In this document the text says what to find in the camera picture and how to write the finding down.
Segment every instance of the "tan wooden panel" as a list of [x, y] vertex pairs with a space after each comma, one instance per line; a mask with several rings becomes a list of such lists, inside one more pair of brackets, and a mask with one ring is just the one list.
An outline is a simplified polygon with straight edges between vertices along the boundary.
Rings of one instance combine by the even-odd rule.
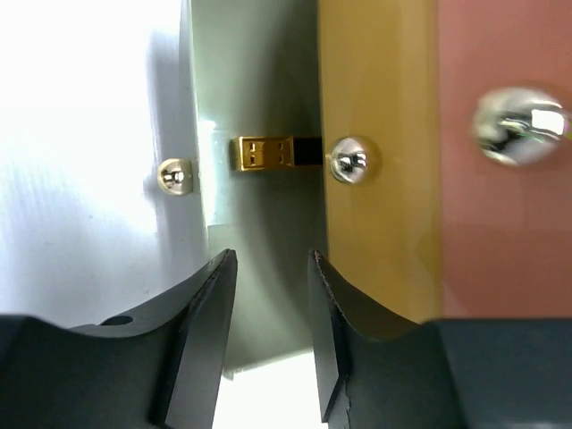
[[324, 145], [370, 138], [382, 156], [369, 183], [325, 168], [330, 259], [381, 304], [415, 321], [442, 312], [431, 0], [321, 0]]

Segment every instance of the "metal screw head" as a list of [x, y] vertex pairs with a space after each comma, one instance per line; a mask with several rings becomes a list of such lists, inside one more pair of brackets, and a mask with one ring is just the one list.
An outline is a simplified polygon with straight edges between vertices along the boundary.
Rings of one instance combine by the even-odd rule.
[[159, 165], [157, 182], [169, 195], [187, 195], [193, 190], [193, 172], [190, 161], [171, 158]]
[[499, 164], [532, 164], [567, 138], [568, 113], [540, 89], [496, 89], [479, 100], [473, 133], [484, 155]]
[[361, 183], [371, 177], [376, 164], [374, 145], [368, 139], [358, 136], [339, 139], [326, 158], [332, 176], [350, 184]]

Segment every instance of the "black plastic part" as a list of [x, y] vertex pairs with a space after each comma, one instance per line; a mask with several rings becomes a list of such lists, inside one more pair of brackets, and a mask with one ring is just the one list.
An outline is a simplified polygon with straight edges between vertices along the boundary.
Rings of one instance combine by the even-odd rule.
[[[331, 429], [572, 427], [572, 320], [416, 325], [354, 288], [318, 252], [308, 287]], [[332, 370], [340, 359], [345, 372]]]
[[0, 316], [0, 427], [212, 427], [236, 273], [226, 250], [100, 325]]
[[323, 163], [322, 138], [294, 138], [294, 165], [300, 167]]

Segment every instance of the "gold usb connector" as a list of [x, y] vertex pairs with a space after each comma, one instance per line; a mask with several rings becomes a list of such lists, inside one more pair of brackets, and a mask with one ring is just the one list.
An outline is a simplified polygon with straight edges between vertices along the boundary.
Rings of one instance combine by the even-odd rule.
[[239, 172], [285, 170], [322, 165], [322, 139], [238, 137], [232, 141], [233, 166]]

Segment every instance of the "pink panel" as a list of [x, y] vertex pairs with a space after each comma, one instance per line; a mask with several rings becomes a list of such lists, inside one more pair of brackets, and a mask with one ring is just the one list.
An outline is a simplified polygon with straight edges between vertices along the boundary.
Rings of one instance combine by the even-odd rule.
[[506, 86], [572, 94], [572, 2], [440, 0], [446, 316], [572, 315], [572, 143], [525, 169], [471, 139], [476, 100]]

